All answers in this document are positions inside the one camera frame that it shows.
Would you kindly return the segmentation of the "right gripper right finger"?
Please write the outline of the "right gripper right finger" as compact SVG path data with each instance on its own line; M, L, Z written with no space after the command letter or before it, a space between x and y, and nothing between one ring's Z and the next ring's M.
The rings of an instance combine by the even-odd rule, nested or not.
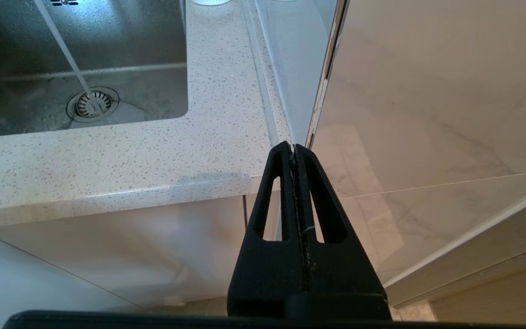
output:
M305 264L298 312L316 319L391 319L384 288L319 159L300 144L296 174Z

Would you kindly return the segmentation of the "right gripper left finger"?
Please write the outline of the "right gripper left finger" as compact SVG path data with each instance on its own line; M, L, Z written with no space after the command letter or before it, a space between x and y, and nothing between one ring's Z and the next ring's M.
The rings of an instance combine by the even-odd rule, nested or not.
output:
M304 265L288 142L271 148L227 294L230 317L283 317L285 304L305 287ZM275 179L280 183L282 239L264 231Z

